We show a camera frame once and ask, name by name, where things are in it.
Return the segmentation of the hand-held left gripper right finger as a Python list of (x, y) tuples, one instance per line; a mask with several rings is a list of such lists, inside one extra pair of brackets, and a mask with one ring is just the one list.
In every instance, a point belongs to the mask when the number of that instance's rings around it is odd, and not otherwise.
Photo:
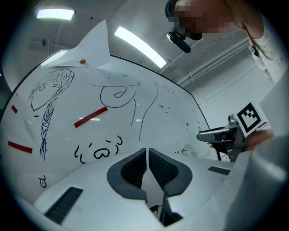
[(168, 156), (149, 149), (149, 168), (163, 190), (160, 221), (169, 226), (196, 211), (222, 185), (232, 162)]

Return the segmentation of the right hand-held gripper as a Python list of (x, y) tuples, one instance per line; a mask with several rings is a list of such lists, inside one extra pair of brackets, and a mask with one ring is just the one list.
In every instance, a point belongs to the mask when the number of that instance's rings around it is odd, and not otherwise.
[(236, 114), (228, 117), (228, 127), (219, 127), (200, 131), (196, 138), (208, 143), (221, 143), (222, 136), (227, 133), (227, 156), (231, 162), (235, 162), (238, 155), (246, 150), (248, 136), (254, 131), (261, 130), (268, 125), (253, 103), (248, 103)]

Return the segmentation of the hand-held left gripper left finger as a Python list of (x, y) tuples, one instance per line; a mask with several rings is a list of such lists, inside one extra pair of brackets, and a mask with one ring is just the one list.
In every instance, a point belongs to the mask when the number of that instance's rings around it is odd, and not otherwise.
[(141, 188), (145, 148), (80, 165), (45, 190), (34, 207), (72, 231), (159, 231)]

